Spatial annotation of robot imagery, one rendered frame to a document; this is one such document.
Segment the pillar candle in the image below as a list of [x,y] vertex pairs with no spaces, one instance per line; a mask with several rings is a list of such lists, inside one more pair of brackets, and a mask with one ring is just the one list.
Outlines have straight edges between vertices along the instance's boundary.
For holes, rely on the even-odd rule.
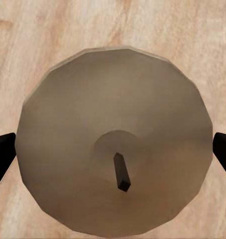
[[194,199],[213,160],[213,123],[196,84],[166,57],[86,48],[23,101],[14,146],[45,213],[112,239],[151,231]]

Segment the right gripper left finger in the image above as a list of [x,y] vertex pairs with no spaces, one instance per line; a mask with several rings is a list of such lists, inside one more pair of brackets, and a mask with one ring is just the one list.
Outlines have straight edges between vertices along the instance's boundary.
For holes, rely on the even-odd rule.
[[15,158],[15,137],[14,132],[0,135],[0,180],[6,173],[13,159]]

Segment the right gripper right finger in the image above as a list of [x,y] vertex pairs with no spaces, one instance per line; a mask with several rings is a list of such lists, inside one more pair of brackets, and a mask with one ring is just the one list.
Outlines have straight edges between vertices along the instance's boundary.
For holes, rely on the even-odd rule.
[[216,132],[213,139],[213,153],[226,171],[226,134]]

